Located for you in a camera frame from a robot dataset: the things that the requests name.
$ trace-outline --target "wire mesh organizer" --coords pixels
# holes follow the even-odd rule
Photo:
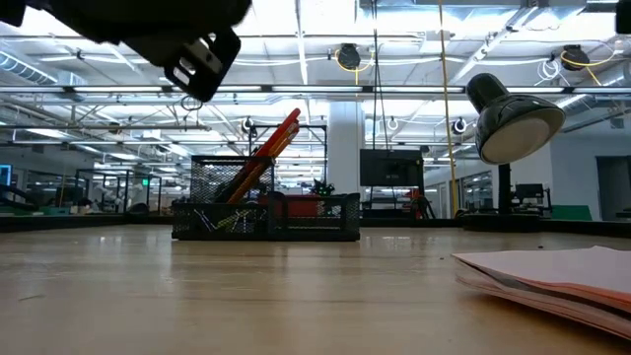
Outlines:
[[[321,197],[271,192],[273,233],[315,241],[358,241],[359,193]]]
[[[271,157],[193,156],[191,158],[190,200],[193,203],[227,202],[237,186],[236,176],[246,165],[266,166],[258,181],[247,192],[247,199],[274,190],[274,165]]]
[[[244,167],[264,171],[239,203],[226,203],[243,185]],[[191,203],[174,204],[173,238],[181,241],[312,241],[359,240],[359,193],[285,196],[274,191],[269,157],[192,158]]]

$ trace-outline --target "paper stack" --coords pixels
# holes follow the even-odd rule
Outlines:
[[[631,251],[454,254],[466,286],[631,339]]]

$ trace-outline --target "pillar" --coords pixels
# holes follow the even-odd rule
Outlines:
[[[335,186],[335,194],[361,190],[359,150],[364,148],[365,117],[361,103],[330,103],[326,180]]]

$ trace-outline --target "table surface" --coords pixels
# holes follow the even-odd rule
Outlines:
[[[631,342],[470,291],[452,252],[631,240],[363,229],[359,243],[172,242],[168,226],[0,235],[13,354],[629,354]]]

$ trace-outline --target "black screen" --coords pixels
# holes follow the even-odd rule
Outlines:
[[[360,151],[362,186],[418,186],[422,184],[423,157],[420,151]]]

